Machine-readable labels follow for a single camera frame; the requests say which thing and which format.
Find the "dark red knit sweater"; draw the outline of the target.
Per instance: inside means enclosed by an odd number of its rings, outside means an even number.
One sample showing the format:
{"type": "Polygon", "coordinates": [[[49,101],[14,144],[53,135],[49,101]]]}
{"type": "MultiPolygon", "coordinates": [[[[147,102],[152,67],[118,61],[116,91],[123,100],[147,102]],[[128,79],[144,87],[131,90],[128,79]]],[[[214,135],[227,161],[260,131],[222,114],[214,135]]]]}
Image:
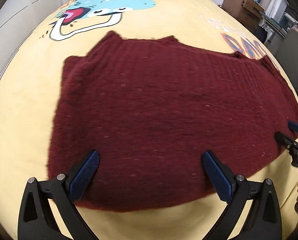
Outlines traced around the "dark red knit sweater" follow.
{"type": "Polygon", "coordinates": [[[293,91],[269,57],[195,48],[169,36],[124,40],[110,31],[85,56],[65,59],[49,146],[48,176],[90,150],[100,167],[80,205],[129,212],[212,193],[201,155],[212,150],[252,176],[294,137],[293,91]]]}

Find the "grey chair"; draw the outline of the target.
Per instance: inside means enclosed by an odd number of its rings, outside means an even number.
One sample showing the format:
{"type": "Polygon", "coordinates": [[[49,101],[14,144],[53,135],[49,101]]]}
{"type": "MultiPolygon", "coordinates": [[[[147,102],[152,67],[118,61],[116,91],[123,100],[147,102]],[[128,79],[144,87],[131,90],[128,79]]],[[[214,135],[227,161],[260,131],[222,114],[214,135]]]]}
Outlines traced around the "grey chair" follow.
{"type": "Polygon", "coordinates": [[[290,29],[280,44],[275,59],[279,62],[288,76],[298,96],[298,32],[290,29]]]}

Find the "yellow dinosaur print bedsheet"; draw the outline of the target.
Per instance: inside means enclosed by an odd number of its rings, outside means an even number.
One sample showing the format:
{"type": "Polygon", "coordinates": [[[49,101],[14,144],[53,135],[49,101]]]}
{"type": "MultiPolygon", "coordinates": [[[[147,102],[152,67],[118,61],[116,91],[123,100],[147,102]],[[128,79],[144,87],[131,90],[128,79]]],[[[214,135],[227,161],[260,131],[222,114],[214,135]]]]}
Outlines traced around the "yellow dinosaur print bedsheet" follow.
{"type": "MultiPolygon", "coordinates": [[[[49,146],[60,98],[64,61],[85,56],[113,31],[124,40],[172,36],[187,46],[219,53],[269,57],[293,91],[287,75],[252,33],[212,0],[67,0],[48,15],[10,58],[0,80],[0,222],[17,236],[18,212],[29,177],[49,179],[49,146]]],[[[247,178],[274,182],[282,236],[295,228],[298,172],[287,151],[247,178]]],[[[159,209],[115,212],[78,210],[101,239],[201,239],[225,204],[214,189],[203,198],[159,209]]]]}

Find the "brown wooden cabinet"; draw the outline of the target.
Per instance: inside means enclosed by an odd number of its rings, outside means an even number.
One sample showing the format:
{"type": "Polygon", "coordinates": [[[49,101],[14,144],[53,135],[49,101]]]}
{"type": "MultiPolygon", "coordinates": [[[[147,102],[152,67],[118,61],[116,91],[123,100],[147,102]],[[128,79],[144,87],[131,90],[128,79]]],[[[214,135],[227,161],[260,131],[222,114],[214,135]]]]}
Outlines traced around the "brown wooden cabinet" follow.
{"type": "Polygon", "coordinates": [[[224,0],[221,7],[251,32],[257,29],[264,12],[254,0],[224,0]]]}

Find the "white wardrobe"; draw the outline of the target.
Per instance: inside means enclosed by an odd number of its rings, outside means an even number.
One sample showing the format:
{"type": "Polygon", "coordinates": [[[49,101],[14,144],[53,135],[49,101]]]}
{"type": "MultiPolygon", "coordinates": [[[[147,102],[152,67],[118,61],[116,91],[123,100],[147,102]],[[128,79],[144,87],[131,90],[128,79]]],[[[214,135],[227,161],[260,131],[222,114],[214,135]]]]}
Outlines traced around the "white wardrobe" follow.
{"type": "Polygon", "coordinates": [[[7,0],[0,9],[0,78],[25,38],[67,0],[7,0]]]}

